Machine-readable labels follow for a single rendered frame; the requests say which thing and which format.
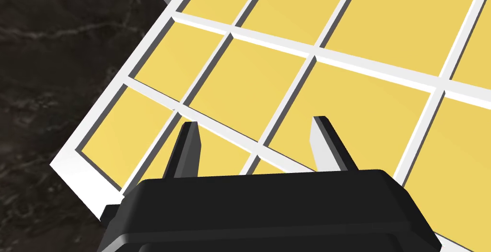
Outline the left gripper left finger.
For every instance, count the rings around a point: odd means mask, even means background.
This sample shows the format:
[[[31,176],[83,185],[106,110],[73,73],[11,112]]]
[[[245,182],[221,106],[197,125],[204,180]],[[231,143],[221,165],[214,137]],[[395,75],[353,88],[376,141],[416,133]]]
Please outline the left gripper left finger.
[[[180,129],[163,179],[197,177],[201,140],[197,121],[185,122]]]

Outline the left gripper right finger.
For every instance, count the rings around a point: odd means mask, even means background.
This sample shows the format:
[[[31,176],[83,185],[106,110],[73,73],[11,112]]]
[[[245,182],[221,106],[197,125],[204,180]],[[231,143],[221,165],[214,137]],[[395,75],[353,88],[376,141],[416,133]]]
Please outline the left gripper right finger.
[[[312,118],[309,142],[318,172],[358,170],[327,117]]]

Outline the white door with yellow panels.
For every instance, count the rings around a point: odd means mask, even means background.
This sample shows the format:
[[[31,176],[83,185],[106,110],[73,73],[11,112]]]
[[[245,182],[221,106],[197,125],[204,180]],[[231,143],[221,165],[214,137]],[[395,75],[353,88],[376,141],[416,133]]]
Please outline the white door with yellow panels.
[[[100,217],[187,121],[200,176],[334,168],[314,116],[442,252],[491,252],[491,0],[170,0],[50,166]]]

